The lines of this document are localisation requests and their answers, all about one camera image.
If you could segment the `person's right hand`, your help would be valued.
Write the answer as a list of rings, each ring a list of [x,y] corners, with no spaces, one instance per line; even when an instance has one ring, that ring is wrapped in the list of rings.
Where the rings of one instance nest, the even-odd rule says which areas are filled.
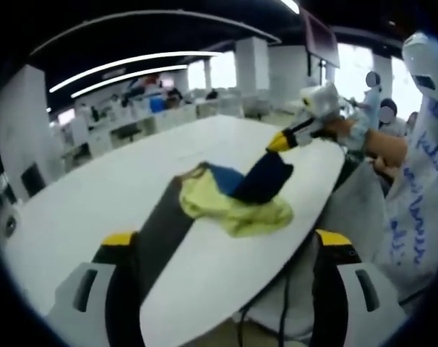
[[[323,129],[336,136],[338,140],[346,140],[351,135],[351,128],[355,122],[351,119],[332,118],[323,124]]]

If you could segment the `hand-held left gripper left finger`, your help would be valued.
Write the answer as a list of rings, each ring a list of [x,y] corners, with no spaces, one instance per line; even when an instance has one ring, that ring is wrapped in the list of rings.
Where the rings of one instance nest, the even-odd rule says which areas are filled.
[[[136,232],[104,238],[55,290],[46,322],[68,346],[143,346]]]

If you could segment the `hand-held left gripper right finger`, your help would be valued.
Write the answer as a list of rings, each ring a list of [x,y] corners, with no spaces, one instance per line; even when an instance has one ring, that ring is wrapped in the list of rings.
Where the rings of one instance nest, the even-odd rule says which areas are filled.
[[[313,346],[383,346],[406,319],[398,293],[342,234],[316,230]]]

